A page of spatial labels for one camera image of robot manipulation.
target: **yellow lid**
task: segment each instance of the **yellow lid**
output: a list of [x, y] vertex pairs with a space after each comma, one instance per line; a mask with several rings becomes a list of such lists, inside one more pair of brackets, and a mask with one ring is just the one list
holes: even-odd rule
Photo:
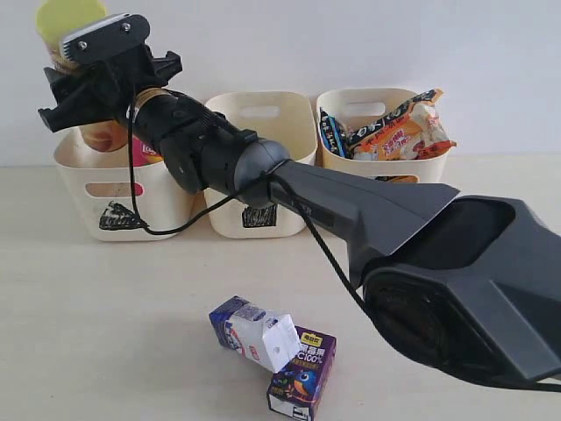
[[37, 32], [47, 44], [58, 44], [67, 33], [106, 16], [98, 0], [46, 0], [37, 11]]

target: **purple juice box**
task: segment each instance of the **purple juice box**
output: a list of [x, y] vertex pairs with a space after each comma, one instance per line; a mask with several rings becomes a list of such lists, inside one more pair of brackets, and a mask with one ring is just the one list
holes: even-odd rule
[[335, 359], [337, 340], [296, 326], [301, 351], [276, 375], [266, 393], [269, 409], [299, 421], [314, 421]]

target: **chip bag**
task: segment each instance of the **chip bag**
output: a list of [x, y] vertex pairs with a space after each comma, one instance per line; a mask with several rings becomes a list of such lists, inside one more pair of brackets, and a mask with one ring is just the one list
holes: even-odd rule
[[442, 94], [440, 89], [424, 92], [352, 133], [350, 156], [356, 161], [411, 161], [448, 152], [456, 143], [448, 139], [435, 109]]
[[320, 109], [320, 135], [325, 147], [337, 156], [349, 158], [346, 127], [325, 110]]

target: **bin handle hole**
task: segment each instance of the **bin handle hole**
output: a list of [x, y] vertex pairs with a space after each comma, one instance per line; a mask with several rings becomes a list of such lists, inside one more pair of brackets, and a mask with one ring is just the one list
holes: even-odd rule
[[381, 102], [346, 103], [343, 113], [347, 117], [381, 117], [386, 114], [386, 105]]
[[277, 105], [244, 107], [239, 111], [243, 118], [277, 118], [280, 114], [281, 108]]
[[[134, 186], [137, 197], [144, 195], [140, 184]], [[131, 185], [128, 182], [91, 182], [86, 184], [86, 192], [92, 197], [131, 197]]]

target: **white milk carton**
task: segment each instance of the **white milk carton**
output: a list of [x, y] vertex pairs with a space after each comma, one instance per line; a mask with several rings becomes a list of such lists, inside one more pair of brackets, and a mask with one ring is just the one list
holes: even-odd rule
[[301, 350], [289, 314], [262, 310], [234, 296], [209, 314], [220, 345], [278, 373]]

